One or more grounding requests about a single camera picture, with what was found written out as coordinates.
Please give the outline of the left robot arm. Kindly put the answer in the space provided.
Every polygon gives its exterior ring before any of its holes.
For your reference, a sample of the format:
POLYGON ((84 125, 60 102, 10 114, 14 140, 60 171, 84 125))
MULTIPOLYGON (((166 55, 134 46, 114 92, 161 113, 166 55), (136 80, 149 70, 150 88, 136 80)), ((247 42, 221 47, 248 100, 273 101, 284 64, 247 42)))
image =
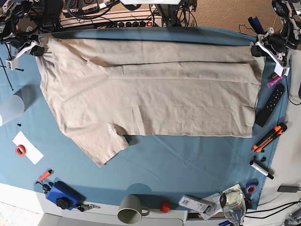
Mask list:
POLYGON ((271 57, 276 63, 274 72, 278 76, 287 76, 290 71, 288 62, 291 51, 301 43, 301 2, 299 0, 273 0, 272 7, 283 25, 282 29, 263 30, 258 18, 248 18, 249 24, 257 34, 251 43, 254 57, 271 57))

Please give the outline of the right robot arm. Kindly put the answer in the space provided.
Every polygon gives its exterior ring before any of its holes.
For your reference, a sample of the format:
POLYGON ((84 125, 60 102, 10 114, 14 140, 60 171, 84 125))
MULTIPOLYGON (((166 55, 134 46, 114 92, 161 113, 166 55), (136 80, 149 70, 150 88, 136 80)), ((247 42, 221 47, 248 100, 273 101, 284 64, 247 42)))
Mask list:
POLYGON ((0 43, 8 50, 6 67, 18 68, 23 54, 40 57, 44 54, 38 32, 51 31, 48 25, 61 14, 62 1, 2 0, 0 2, 0 43))

